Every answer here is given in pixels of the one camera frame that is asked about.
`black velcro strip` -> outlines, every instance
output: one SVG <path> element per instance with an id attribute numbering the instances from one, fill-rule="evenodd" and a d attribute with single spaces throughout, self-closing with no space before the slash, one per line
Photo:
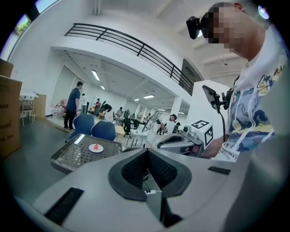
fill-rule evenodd
<path id="1" fill-rule="evenodd" d="M 221 173 L 224 175 L 229 175 L 231 172 L 230 169 L 223 169 L 223 168 L 219 168 L 219 167 L 215 167 L 215 166 L 209 167 L 208 170 L 213 171 L 213 172 L 217 172 L 217 173 Z"/>
<path id="2" fill-rule="evenodd" d="M 49 220 L 61 225 L 74 205 L 81 197 L 83 190 L 70 188 L 55 205 L 45 214 Z"/>

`man in blue shirt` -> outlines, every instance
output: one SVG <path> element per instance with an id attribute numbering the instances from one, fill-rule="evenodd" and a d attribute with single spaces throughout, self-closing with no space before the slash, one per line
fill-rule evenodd
<path id="1" fill-rule="evenodd" d="M 76 116 L 76 113 L 78 111 L 78 104 L 80 100 L 81 89 L 82 89 L 82 82 L 78 82 L 77 87 L 74 88 L 71 91 L 71 94 L 69 95 L 68 103 L 67 103 L 67 111 L 64 118 L 64 129 L 69 129 L 70 131 L 74 130 L 73 119 Z"/>

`smartphone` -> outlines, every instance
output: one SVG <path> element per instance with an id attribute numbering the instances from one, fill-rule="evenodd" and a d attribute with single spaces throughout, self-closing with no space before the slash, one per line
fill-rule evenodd
<path id="1" fill-rule="evenodd" d="M 212 105 L 212 107 L 219 112 L 220 107 L 218 105 L 219 98 L 218 94 L 215 92 L 215 90 L 211 89 L 210 87 L 207 87 L 206 85 L 203 85 L 203 91 L 205 95 L 207 96 L 208 102 Z"/>

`black metal railing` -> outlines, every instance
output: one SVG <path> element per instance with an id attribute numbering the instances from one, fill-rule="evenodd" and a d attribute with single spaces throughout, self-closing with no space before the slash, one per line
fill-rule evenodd
<path id="1" fill-rule="evenodd" d="M 160 52 L 133 36 L 107 27 L 79 23 L 75 23 L 65 36 L 99 40 L 124 48 L 157 67 L 192 95 L 194 81 L 188 79 L 178 67 Z"/>

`gray floor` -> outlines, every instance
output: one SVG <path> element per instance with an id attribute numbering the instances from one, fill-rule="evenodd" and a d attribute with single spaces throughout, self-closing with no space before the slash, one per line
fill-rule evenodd
<path id="1" fill-rule="evenodd" d="M 50 157 L 64 145 L 68 134 L 45 121 L 20 128 L 22 147 L 3 161 L 3 170 L 14 195 L 32 203 L 65 174 L 50 166 Z"/>

